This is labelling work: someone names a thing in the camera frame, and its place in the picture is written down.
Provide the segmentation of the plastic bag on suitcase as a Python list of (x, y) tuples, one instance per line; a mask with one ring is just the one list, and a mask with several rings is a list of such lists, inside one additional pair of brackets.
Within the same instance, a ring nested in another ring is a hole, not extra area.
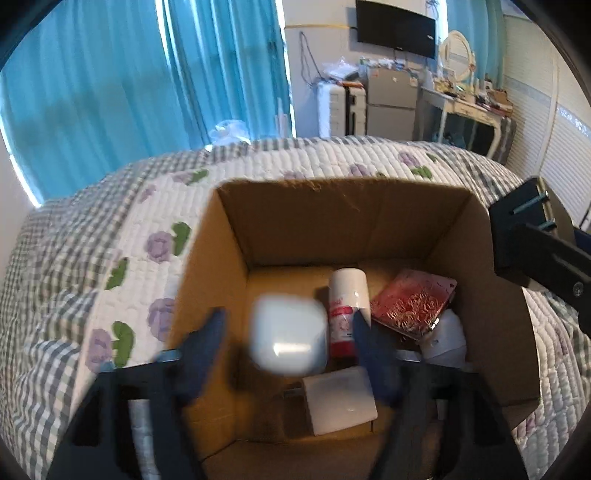
[(345, 57), (322, 64), (325, 78), (337, 82), (352, 82), (359, 79), (359, 66), (349, 63)]

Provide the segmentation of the left blue curtain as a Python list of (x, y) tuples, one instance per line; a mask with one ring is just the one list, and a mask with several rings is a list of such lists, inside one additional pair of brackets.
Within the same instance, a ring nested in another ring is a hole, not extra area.
[(163, 14), (161, 1), (62, 1), (10, 56), (3, 134), (37, 202), (201, 147), (164, 50)]

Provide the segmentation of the white louvered wardrobe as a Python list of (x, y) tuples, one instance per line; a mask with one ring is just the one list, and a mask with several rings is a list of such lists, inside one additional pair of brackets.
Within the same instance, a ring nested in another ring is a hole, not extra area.
[(547, 180), (576, 225), (590, 227), (590, 105), (533, 22), (506, 15), (504, 87), (517, 129), (507, 167)]

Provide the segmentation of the white suitcase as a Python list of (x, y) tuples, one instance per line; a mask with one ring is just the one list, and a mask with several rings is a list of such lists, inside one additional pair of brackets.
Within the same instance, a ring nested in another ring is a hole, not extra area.
[(367, 94), (359, 82), (322, 81), (317, 85), (321, 138), (363, 136), (367, 130)]

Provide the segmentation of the white bottle red cap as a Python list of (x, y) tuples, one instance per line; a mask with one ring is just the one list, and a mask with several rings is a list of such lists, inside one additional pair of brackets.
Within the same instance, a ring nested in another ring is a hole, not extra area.
[(329, 351), (332, 358), (356, 356), (353, 317), (358, 311), (370, 323), (366, 273), (356, 268), (335, 270), (329, 278)]

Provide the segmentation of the silver mini fridge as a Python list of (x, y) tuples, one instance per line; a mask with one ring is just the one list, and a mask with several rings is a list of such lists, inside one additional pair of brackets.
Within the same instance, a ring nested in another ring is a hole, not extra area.
[(367, 69), (367, 134), (397, 141), (414, 135), (418, 80), (408, 70)]

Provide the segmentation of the floral quilted bedspread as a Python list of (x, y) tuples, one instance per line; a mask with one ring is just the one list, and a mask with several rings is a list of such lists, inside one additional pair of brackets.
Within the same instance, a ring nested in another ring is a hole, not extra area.
[[(29, 215), (1, 289), (1, 439), (30, 479), (45, 479), (72, 411), (84, 334), (109, 328), (121, 307), (139, 314), (173, 298), (183, 260), (142, 260), (148, 235), (179, 222), (192, 242), (205, 204), (233, 179), (392, 177), (462, 186), (489, 206), (522, 181), (507, 168), (456, 147), (375, 137), (264, 140), (150, 158), (123, 167), (72, 197)], [(107, 291), (118, 260), (123, 287)], [(550, 293), (524, 291), (538, 350), (541, 400), (513, 435), (530, 479), (541, 479), (590, 403), (590, 339), (576, 312)], [(263, 445), (237, 443), (206, 462), (211, 478), (365, 479), (380, 438)]]

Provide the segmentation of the blue curtain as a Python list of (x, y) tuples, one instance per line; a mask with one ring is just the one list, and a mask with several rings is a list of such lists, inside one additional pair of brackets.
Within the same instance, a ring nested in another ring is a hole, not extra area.
[(164, 50), (163, 14), (161, 1), (62, 1), (10, 56), (3, 134), (37, 202), (201, 147)]
[(190, 140), (223, 121), (247, 138), (290, 136), (290, 84), (274, 1), (157, 1), (158, 29)]
[(476, 54), (476, 77), (495, 87), (504, 80), (506, 24), (500, 0), (449, 0), (448, 26), (461, 32)]

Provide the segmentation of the middle blue curtain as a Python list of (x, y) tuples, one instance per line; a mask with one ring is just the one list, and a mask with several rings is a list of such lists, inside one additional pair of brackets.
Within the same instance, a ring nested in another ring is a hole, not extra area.
[(223, 121), (247, 138), (290, 136), (290, 84), (274, 1), (157, 1), (158, 29), (190, 140)]

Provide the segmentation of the white rounded earbud case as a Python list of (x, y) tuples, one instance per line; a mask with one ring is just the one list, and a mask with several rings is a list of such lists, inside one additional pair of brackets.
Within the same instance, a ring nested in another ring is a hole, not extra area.
[(293, 295), (259, 296), (249, 317), (249, 356), (260, 370), (273, 375), (321, 373), (329, 360), (324, 306)]

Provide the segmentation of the oval vanity mirror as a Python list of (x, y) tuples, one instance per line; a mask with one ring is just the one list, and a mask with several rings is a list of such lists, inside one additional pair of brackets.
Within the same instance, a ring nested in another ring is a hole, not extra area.
[(460, 31), (451, 31), (443, 40), (439, 47), (438, 59), (444, 78), (455, 83), (465, 83), (474, 79), (475, 53)]

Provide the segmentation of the clear plastic bag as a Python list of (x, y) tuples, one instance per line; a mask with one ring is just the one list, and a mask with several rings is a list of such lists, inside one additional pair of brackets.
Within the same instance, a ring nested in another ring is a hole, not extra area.
[(250, 143), (249, 129), (242, 120), (224, 120), (208, 133), (214, 146), (228, 146), (233, 143)]

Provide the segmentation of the right blue curtain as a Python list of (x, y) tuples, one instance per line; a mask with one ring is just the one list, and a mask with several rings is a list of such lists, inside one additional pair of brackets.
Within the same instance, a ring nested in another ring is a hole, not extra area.
[(476, 77), (495, 87), (504, 80), (506, 24), (500, 0), (449, 0), (448, 26), (461, 32), (476, 54)]

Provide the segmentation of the small white box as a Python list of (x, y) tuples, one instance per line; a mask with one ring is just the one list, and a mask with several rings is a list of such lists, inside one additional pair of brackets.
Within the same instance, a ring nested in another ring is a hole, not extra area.
[(370, 378), (362, 366), (305, 377), (303, 388), (315, 436), (363, 425), (378, 417)]

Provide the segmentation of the red patterned box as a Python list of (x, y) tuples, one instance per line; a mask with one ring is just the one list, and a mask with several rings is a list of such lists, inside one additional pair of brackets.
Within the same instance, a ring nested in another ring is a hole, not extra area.
[(436, 327), (457, 285), (452, 278), (404, 269), (370, 301), (372, 319), (421, 341)]

